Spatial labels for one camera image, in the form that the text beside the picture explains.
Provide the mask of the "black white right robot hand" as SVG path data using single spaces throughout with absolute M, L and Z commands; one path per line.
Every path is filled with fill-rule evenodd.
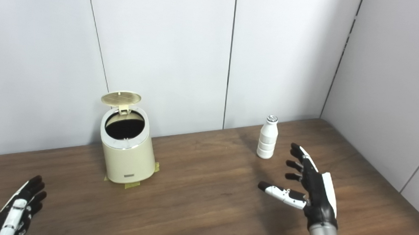
M 327 182 L 330 174 L 320 173 L 312 157 L 300 145 L 292 143 L 290 154 L 298 161 L 287 160 L 286 165 L 296 169 L 298 173 L 286 173 L 285 178 L 300 182 L 308 193 L 308 199 L 305 198 L 305 193 L 264 181 L 258 183 L 258 188 L 271 197 L 302 210 L 307 219 L 307 227 L 331 224 L 338 228 L 335 192 L 332 183 Z

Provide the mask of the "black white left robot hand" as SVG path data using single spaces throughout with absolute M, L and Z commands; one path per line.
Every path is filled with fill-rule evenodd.
M 26 181 L 0 210 L 0 235 L 25 235 L 30 222 L 47 197 L 44 181 L 37 175 Z

